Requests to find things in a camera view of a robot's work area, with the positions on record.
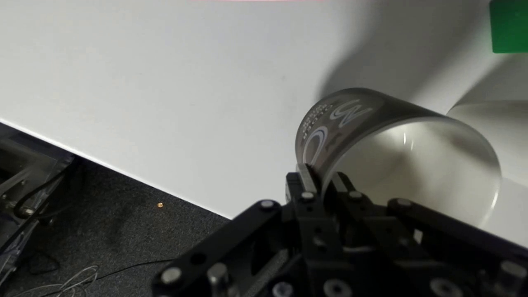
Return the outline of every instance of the white tabletop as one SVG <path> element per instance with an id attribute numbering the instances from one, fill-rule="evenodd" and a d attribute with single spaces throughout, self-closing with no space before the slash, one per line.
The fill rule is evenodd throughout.
<path id="1" fill-rule="evenodd" d="M 0 39 L 1 122 L 227 218 L 323 94 L 447 112 L 500 63 L 486 0 L 10 0 Z"/>

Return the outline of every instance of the wire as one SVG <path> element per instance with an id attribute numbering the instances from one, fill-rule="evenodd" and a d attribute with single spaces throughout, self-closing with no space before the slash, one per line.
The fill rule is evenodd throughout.
<path id="1" fill-rule="evenodd" d="M 51 183 L 54 183 L 56 180 L 59 180 L 62 175 L 66 175 L 69 170 L 72 170 L 74 165 L 69 165 L 69 167 L 64 167 L 59 173 L 56 173 L 52 178 L 46 180 L 43 185 L 33 188 L 31 191 L 28 191 L 23 198 L 19 198 L 16 201 L 16 204 L 13 206 L 13 211 L 14 213 L 19 213 L 19 208 L 33 196 L 36 195 L 38 191 L 47 188 Z"/>
<path id="2" fill-rule="evenodd" d="M 52 292 L 47 292 L 47 294 L 44 294 L 44 295 L 39 295 L 39 297 L 52 297 L 52 295 L 54 295 L 54 297 L 61 297 L 61 295 L 64 295 L 64 294 L 67 294 L 67 292 L 72 292 L 72 295 L 74 295 L 76 289 L 80 289 L 80 292 L 85 294 L 84 290 L 85 290 L 87 287 L 82 287 L 82 285 L 92 285 L 92 284 L 95 284 L 95 282 L 100 282 L 100 280 L 104 280 L 104 279 L 113 277 L 113 275 L 117 275 L 117 274 L 122 274 L 122 272 L 130 270 L 130 269 L 135 269 L 135 267 L 163 264 L 163 262 L 171 262 L 171 261 L 175 261 L 175 257 L 171 257 L 171 259 L 146 261 L 146 262 L 137 262 L 137 264 L 125 266 L 125 267 L 115 269 L 115 270 L 112 270 L 112 272 L 102 274 L 100 277 L 99 277 L 97 266 L 87 266 L 87 267 L 84 267 L 82 270 L 76 272 L 72 277 L 69 277 L 69 279 L 67 279 L 66 282 L 62 282 L 62 284 L 38 285 L 38 287 L 33 287 L 33 289 L 18 292 L 18 294 L 13 295 L 13 297 L 21 297 L 21 295 L 26 295 L 28 292 L 34 292 L 34 290 L 38 290 L 38 289 L 44 289 L 44 287 L 51 287 L 51 285 L 56 285 L 57 289 L 52 290 Z M 87 275 L 87 277 L 84 277 L 84 279 L 80 279 L 80 280 L 77 280 L 77 282 L 72 282 L 74 279 L 77 279 L 79 275 L 82 275 L 82 274 L 87 272 L 87 270 L 92 270 L 92 275 Z"/>
<path id="3" fill-rule="evenodd" d="M 56 173 L 52 178 L 49 178 L 47 181 L 44 181 L 43 185 L 33 188 L 29 193 L 26 193 L 23 198 L 19 198 L 16 201 L 16 204 L 13 206 L 13 213 L 19 214 L 19 208 L 33 196 L 36 195 L 38 191 L 47 188 L 49 185 L 52 185 L 57 178 L 61 178 L 62 175 L 66 175 L 69 170 L 76 168 L 79 165 L 79 160 L 72 160 L 72 163 L 69 167 L 64 167 L 59 173 Z M 41 203 L 34 213 L 18 228 L 18 231 L 14 234 L 11 234 L 5 242 L 3 246 L 0 247 L 0 254 L 5 252 L 5 249 L 16 239 L 16 236 L 19 233 L 23 233 L 26 228 L 29 228 L 36 219 L 38 216 L 46 209 L 47 203 Z"/>

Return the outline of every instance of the black mechanical part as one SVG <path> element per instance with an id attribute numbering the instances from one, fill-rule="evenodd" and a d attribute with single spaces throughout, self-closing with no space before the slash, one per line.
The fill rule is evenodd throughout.
<path id="1" fill-rule="evenodd" d="M 158 272 L 156 297 L 524 297 L 528 251 L 394 198 L 374 204 L 346 175 L 326 191 L 287 175 L 262 200 Z"/>

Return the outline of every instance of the gray carpet floor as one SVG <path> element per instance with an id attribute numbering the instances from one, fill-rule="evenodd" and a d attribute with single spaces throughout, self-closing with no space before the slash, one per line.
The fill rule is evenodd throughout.
<path id="1" fill-rule="evenodd" d="M 100 167 L 87 171 L 85 190 L 76 200 L 51 226 L 36 231 L 21 267 L 1 295 L 47 294 L 49 289 L 24 290 L 62 284 L 89 266 L 97 266 L 99 274 L 105 274 L 137 262 L 176 257 L 226 223 L 221 216 Z M 38 274 L 52 267 L 49 256 L 61 267 Z M 150 279 L 163 266 L 142 266 L 115 274 L 87 285 L 84 294 L 146 297 Z"/>

